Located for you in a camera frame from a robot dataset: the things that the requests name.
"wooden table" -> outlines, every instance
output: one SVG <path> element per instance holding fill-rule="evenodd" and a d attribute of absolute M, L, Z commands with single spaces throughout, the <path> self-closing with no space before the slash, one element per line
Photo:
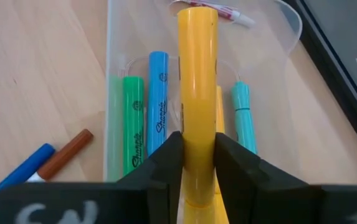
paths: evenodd
<path fill-rule="evenodd" d="M 102 179 L 107 0 L 0 0 L 0 180 L 41 144 L 95 135 L 56 178 Z M 299 177 L 357 184 L 357 135 L 301 44 L 286 69 Z"/>

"plastic container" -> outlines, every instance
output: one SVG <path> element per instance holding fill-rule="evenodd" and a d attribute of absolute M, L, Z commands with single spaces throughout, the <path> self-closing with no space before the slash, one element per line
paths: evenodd
<path fill-rule="evenodd" d="M 251 29 L 222 19 L 219 23 L 217 84 L 223 92 L 226 134 L 236 139 L 231 88 L 241 80 L 250 87 L 250 109 L 259 156 L 298 176 L 300 165 L 284 70 L 288 55 L 300 37 L 302 23 L 299 16 L 280 1 L 208 2 L 234 7 L 255 21 Z M 164 51 L 170 56 L 168 136 L 181 128 L 178 33 L 174 13 L 182 6 L 169 0 L 108 2 L 105 181 L 122 177 L 121 80 L 132 75 L 144 78 L 146 107 L 148 56 L 153 51 Z"/>

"marker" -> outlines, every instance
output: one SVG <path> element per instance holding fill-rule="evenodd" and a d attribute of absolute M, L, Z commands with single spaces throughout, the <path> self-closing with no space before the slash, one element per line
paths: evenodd
<path fill-rule="evenodd" d="M 146 148 L 150 156 L 166 140 L 168 100 L 168 60 L 165 52 L 149 55 L 149 94 Z"/>
<path fill-rule="evenodd" d="M 255 25 L 253 19 L 247 17 L 246 15 L 228 6 L 222 6 L 218 4 L 212 4 L 212 3 L 197 1 L 197 0 L 182 0 L 182 1 L 190 4 L 191 6 L 204 6 L 204 7 L 210 7 L 212 9 L 215 9 L 218 11 L 219 16 L 228 19 L 230 21 L 234 21 L 235 23 L 246 26 L 248 28 L 251 28 Z"/>
<path fill-rule="evenodd" d="M 143 93 L 141 77 L 123 79 L 123 176 L 143 162 Z"/>
<path fill-rule="evenodd" d="M 224 107 L 222 104 L 222 90 L 221 86 L 217 86 L 217 100 L 216 100 L 216 131 L 219 133 L 225 133 L 225 123 L 224 123 Z M 218 185 L 217 176 L 215 175 L 216 188 L 214 192 L 214 208 L 215 221 L 218 224 L 229 224 L 226 208 L 224 206 L 224 201 L 222 200 L 222 195 L 220 191 L 220 186 Z"/>
<path fill-rule="evenodd" d="M 54 154 L 54 152 L 55 149 L 50 144 L 45 143 L 42 145 L 35 153 L 0 182 L 0 190 L 11 185 L 25 182 Z"/>
<path fill-rule="evenodd" d="M 235 109 L 235 128 L 238 142 L 249 151 L 257 154 L 252 113 L 250 112 L 249 86 L 243 82 L 232 87 L 232 100 Z"/>
<path fill-rule="evenodd" d="M 53 178 L 72 158 L 79 153 L 91 140 L 93 134 L 82 130 L 67 143 L 59 152 L 55 153 L 42 167 L 35 172 L 27 182 L 45 182 Z"/>
<path fill-rule="evenodd" d="M 217 11 L 209 7 L 178 12 L 183 186 L 185 207 L 189 208 L 184 223 L 214 219 L 217 27 Z"/>

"yellow highlighter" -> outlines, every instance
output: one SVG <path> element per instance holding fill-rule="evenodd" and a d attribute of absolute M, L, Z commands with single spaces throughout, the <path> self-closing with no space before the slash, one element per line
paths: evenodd
<path fill-rule="evenodd" d="M 214 221 L 217 26 L 217 11 L 209 7 L 178 13 L 184 223 Z"/>
<path fill-rule="evenodd" d="M 217 99 L 216 99 L 216 131 L 219 133 L 225 133 L 226 128 L 224 124 L 224 108 L 222 105 L 222 90 L 221 86 L 217 86 Z M 216 224 L 228 224 L 228 217 L 224 202 L 222 201 L 220 186 L 218 185 L 217 176 L 216 190 L 214 196 L 214 209 L 216 214 Z"/>

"green highlighter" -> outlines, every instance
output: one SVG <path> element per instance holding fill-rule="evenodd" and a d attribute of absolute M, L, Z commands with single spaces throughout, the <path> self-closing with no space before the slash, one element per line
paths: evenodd
<path fill-rule="evenodd" d="M 123 175 L 139 167 L 144 159 L 144 81 L 123 79 Z"/>

